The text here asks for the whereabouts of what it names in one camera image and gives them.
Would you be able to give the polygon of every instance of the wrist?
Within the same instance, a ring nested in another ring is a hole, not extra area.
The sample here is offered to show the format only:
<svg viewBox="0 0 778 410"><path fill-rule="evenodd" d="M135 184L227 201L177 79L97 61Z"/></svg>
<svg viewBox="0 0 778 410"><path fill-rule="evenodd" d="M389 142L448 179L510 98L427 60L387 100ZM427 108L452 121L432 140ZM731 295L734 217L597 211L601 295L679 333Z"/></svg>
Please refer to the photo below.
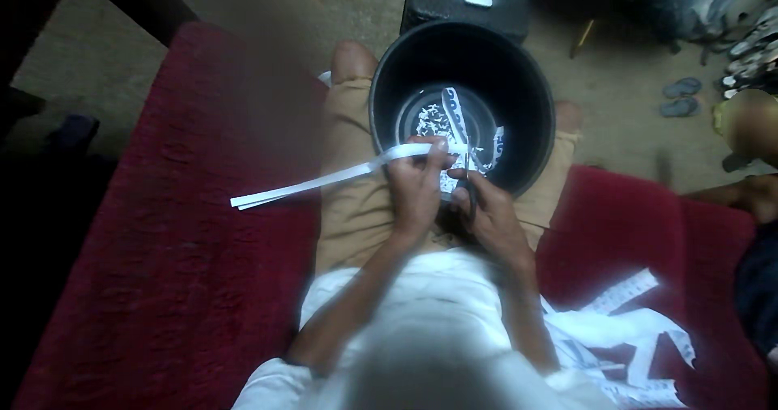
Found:
<svg viewBox="0 0 778 410"><path fill-rule="evenodd" d="M535 278L534 254L531 252L526 254L511 254L510 257L503 261L515 276Z"/></svg>
<svg viewBox="0 0 778 410"><path fill-rule="evenodd" d="M387 239L387 243L400 250L411 250L421 243L422 238L423 235L414 230L396 228Z"/></svg>

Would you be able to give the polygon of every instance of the flip-flop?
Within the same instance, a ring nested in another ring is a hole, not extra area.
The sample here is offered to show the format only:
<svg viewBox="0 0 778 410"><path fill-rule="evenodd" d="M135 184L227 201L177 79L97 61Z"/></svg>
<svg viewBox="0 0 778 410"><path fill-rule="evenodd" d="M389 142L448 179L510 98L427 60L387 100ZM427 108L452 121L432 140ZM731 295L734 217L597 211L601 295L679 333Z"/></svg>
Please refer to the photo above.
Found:
<svg viewBox="0 0 778 410"><path fill-rule="evenodd" d="M681 96L691 96L703 88L703 83L694 77L684 77L674 84L665 86L662 94L667 98L676 98Z"/></svg>
<svg viewBox="0 0 778 410"><path fill-rule="evenodd" d="M662 103L659 113L662 117L691 117L697 115L701 107L694 97L679 98L673 102Z"/></svg>

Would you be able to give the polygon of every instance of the knee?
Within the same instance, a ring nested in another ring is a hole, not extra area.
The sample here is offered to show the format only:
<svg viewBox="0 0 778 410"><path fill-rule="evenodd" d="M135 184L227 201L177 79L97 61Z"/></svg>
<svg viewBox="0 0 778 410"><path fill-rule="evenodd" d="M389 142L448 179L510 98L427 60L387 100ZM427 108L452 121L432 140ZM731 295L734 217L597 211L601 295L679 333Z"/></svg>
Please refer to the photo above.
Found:
<svg viewBox="0 0 778 410"><path fill-rule="evenodd" d="M336 44L332 54L332 83L337 85L357 77L373 77L378 61L364 45L346 39Z"/></svg>
<svg viewBox="0 0 778 410"><path fill-rule="evenodd" d="M752 213L758 223L778 220L778 176L750 176L742 181L742 209Z"/></svg>
<svg viewBox="0 0 778 410"><path fill-rule="evenodd" d="M336 43L336 49L333 53L334 57L338 55L353 55L359 52L367 50L365 46L353 39L342 39Z"/></svg>
<svg viewBox="0 0 778 410"><path fill-rule="evenodd" d="M584 124L584 113L576 103L562 100L554 103L556 129L570 134L578 132Z"/></svg>

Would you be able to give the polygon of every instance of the black bucket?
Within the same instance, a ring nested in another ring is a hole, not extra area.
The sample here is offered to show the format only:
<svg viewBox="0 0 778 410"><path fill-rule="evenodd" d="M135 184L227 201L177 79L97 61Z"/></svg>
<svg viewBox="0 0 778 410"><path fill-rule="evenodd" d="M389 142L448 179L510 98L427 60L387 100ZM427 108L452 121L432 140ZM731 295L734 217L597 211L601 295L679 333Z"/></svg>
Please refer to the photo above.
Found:
<svg viewBox="0 0 778 410"><path fill-rule="evenodd" d="M504 150L487 176L520 195L551 154L555 113L549 85L534 59L491 28L434 21L406 32L378 64L370 88L370 128L379 152L416 135L419 113L457 89L471 144L488 163L492 137L504 126Z"/></svg>

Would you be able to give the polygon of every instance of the pile of shoes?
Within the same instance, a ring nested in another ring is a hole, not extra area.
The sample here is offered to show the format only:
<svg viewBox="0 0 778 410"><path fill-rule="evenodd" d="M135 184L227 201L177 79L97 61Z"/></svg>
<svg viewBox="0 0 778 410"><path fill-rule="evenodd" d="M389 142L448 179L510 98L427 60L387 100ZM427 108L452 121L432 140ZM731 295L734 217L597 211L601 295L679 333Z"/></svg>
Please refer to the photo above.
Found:
<svg viewBox="0 0 778 410"><path fill-rule="evenodd" d="M778 0L615 0L615 5L633 21L647 26L672 53L681 50L679 41L702 44L702 65L708 53L729 49L740 59L775 36L778 26ZM739 74L740 67L737 69L733 73Z"/></svg>
<svg viewBox="0 0 778 410"><path fill-rule="evenodd" d="M719 80L723 97L751 88L778 94L778 6L762 14L754 29L729 50L729 57L729 75Z"/></svg>

